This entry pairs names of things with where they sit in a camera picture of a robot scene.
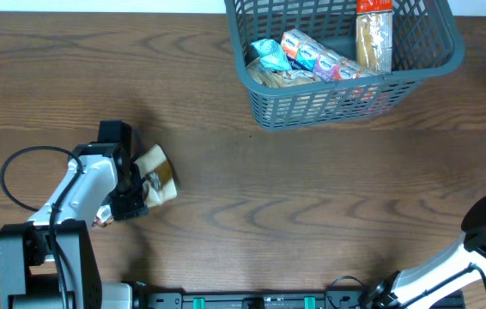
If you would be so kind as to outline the blue tissue pack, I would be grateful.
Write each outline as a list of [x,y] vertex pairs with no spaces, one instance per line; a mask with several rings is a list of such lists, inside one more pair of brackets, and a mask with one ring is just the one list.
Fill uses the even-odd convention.
[[283,34],[281,47],[294,69],[313,72],[324,82],[353,80],[379,74],[324,47],[297,29]]

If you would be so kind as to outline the grey plastic basket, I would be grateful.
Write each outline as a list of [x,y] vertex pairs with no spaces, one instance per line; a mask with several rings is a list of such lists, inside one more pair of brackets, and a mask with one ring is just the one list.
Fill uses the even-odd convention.
[[335,52],[354,58],[354,1],[226,0],[238,77],[251,112],[266,130],[285,130],[372,118],[389,112],[422,82],[455,71],[465,44],[446,1],[393,1],[392,71],[357,80],[270,88],[255,82],[247,65],[257,57],[252,42],[280,40],[296,28]]

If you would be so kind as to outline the tan brown pouch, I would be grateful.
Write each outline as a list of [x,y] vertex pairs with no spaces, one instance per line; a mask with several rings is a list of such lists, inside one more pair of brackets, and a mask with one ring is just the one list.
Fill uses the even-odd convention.
[[246,66],[247,74],[258,84],[267,88],[284,88],[282,71],[267,70],[257,58]]

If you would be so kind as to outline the orange tan cracker pack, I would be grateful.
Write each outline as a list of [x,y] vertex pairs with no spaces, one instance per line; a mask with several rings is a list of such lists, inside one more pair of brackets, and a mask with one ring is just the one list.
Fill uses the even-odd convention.
[[356,61],[381,74],[392,72],[392,0],[357,0]]

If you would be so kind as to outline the light teal snack packet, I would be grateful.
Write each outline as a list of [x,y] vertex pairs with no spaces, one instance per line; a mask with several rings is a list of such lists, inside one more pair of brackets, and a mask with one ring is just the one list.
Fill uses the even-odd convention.
[[291,64],[281,45],[273,39],[261,39],[251,43],[257,52],[260,63],[271,71],[292,70]]

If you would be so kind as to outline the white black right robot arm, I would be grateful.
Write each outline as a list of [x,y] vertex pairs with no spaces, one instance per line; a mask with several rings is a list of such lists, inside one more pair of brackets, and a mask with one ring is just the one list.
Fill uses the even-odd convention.
[[362,304],[372,308],[430,308],[478,280],[486,290],[486,196],[465,215],[461,230],[450,246],[424,264],[380,281]]

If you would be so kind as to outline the tan brown cookie bag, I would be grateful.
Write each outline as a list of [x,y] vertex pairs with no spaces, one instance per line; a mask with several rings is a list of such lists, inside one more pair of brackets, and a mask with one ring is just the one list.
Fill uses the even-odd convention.
[[98,208],[91,227],[146,216],[150,209],[177,197],[173,168],[160,145],[136,159],[131,172],[131,188],[122,194],[113,191]]

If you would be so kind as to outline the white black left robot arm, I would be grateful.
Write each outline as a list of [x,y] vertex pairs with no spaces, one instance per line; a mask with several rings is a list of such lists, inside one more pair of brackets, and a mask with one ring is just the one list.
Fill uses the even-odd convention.
[[115,221],[149,212],[131,127],[102,121],[96,141],[67,155],[68,170],[48,201],[26,222],[0,229],[0,307],[147,307],[142,283],[100,279],[89,238],[102,206]]

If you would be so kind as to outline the tan snack bag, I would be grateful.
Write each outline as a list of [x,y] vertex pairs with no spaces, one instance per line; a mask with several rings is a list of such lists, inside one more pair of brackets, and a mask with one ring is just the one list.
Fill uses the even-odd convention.
[[282,87],[289,88],[321,82],[321,78],[313,72],[305,70],[287,70],[282,72]]

